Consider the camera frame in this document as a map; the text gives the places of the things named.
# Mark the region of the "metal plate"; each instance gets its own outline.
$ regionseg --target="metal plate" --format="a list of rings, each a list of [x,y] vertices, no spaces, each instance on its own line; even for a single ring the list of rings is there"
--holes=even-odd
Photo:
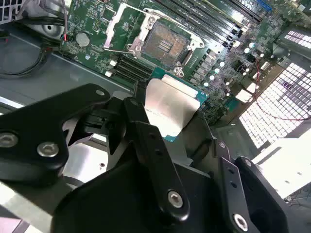
[[[199,107],[199,101],[159,79],[152,79],[147,86],[147,116],[164,138],[178,136]]]

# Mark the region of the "screw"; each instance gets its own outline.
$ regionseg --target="screw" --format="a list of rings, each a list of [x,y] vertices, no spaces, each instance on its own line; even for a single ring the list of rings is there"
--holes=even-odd
[[[54,142],[43,142],[37,147],[37,152],[42,157],[52,158],[58,154],[59,148]]]
[[[224,144],[223,142],[219,142],[218,144],[219,144],[219,146],[221,146],[222,148],[225,148],[225,144]]]
[[[101,91],[101,90],[97,90],[96,94],[98,94],[100,96],[104,96],[105,95],[105,93],[103,91]]]
[[[251,163],[249,160],[247,160],[247,159],[245,159],[245,163],[246,163],[246,165],[248,165],[248,166],[252,166],[252,163]]]
[[[18,143],[18,137],[13,133],[0,133],[0,147],[10,148]]]
[[[175,208],[181,208],[183,206],[183,199],[181,198],[179,193],[175,191],[169,192],[168,199],[170,204],[172,204],[172,206]]]
[[[178,73],[179,72],[179,68],[178,67],[175,67],[174,68],[174,73]]]
[[[138,103],[137,103],[136,99],[133,99],[133,98],[132,98],[132,99],[131,99],[131,103],[134,104],[134,105],[136,105],[136,106],[138,106]]]
[[[238,214],[234,214],[233,215],[233,219],[235,221],[235,223],[237,224],[237,226],[244,232],[248,231],[248,225],[247,222],[245,221],[245,219]]]
[[[141,51],[141,46],[136,45],[135,50],[136,50],[137,52]]]
[[[150,18],[149,18],[149,22],[150,22],[150,23],[155,23],[155,22],[156,22],[156,18],[150,17]]]

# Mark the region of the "green circuit board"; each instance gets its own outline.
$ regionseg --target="green circuit board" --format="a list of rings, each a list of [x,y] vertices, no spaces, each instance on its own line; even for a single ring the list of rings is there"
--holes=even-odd
[[[274,62],[282,30],[293,22],[310,26],[281,2],[73,0],[60,50],[130,90],[162,69],[208,96],[199,110],[213,124],[234,106],[234,85],[254,77],[255,61]]]

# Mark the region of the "black cable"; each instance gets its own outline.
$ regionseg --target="black cable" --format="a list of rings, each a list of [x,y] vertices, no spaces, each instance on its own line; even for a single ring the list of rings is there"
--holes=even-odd
[[[33,17],[33,18],[22,18],[20,20],[13,21],[14,23],[23,23],[30,25],[54,25],[64,26],[65,21],[62,18],[56,17]]]
[[[0,73],[0,78],[2,79],[20,79],[28,77],[30,74],[33,74],[34,72],[38,71],[43,67],[43,65],[46,63],[47,58],[52,53],[52,49],[46,46],[42,46],[41,50],[39,52],[37,60],[29,66],[26,69],[23,69],[17,73]]]

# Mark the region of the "white grid panel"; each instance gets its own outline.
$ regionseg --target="white grid panel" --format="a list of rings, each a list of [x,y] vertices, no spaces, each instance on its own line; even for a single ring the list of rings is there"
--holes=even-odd
[[[0,24],[11,22],[25,0],[0,0]]]
[[[307,118],[311,114],[311,73],[291,63],[258,97],[258,103],[276,117]],[[301,124],[301,121],[275,119],[255,102],[241,115],[240,121],[257,148],[285,137]]]
[[[301,33],[290,31],[285,36],[285,39],[288,39],[292,42],[295,42],[301,46],[304,46],[308,49],[311,49],[311,36],[303,35]]]

